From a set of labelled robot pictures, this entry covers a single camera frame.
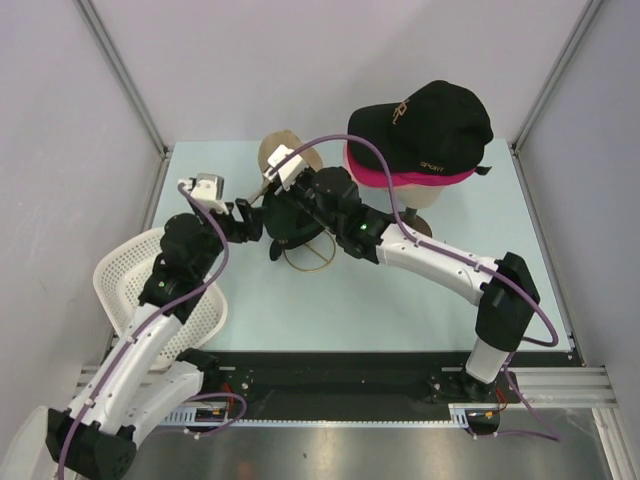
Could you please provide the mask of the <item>green brim black cap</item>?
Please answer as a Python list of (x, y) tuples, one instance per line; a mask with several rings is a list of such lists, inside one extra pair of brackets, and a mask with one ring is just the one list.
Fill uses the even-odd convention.
[(263, 219), (264, 227), (267, 234), (272, 239), (296, 242), (300, 246), (324, 231), (324, 227), (313, 218), (307, 216), (299, 216), (296, 220), (277, 220), (269, 214), (269, 201), (271, 193), (267, 193), (263, 197)]

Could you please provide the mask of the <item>magenta mesh cap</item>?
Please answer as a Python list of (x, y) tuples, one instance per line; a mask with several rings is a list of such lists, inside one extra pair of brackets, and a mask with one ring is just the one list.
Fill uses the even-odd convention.
[(491, 167), (477, 166), (473, 170), (469, 170), (453, 176), (422, 174), (417, 172), (392, 172), (391, 179), (395, 187), (401, 187), (404, 185), (446, 187), (460, 183), (473, 175), (486, 176), (490, 171)]

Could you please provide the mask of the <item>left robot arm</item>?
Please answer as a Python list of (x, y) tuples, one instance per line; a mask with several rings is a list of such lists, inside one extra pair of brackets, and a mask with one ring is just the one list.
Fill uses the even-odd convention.
[(59, 479), (67, 472), (123, 478), (149, 434), (185, 402), (224, 402), (225, 426), (238, 420), (228, 413), (231, 404), (247, 409), (240, 395), (223, 389), (217, 358), (194, 347), (180, 351), (150, 387), (142, 386), (224, 271), (230, 244), (262, 236), (262, 215), (245, 199), (188, 201), (192, 212), (165, 224), (159, 254), (116, 345), (68, 407), (47, 412), (45, 445)]

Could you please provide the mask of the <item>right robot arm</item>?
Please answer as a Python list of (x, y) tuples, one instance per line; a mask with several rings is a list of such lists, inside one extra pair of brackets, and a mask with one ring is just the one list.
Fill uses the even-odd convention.
[(289, 174), (269, 169), (264, 183), (269, 193), (330, 232), (351, 257), (415, 273), (476, 306), (476, 340), (460, 375), (461, 389), (473, 401), (496, 391), (500, 370), (523, 341), (540, 302), (523, 258), (511, 252), (501, 259), (483, 257), (411, 230), (363, 203), (342, 167)]

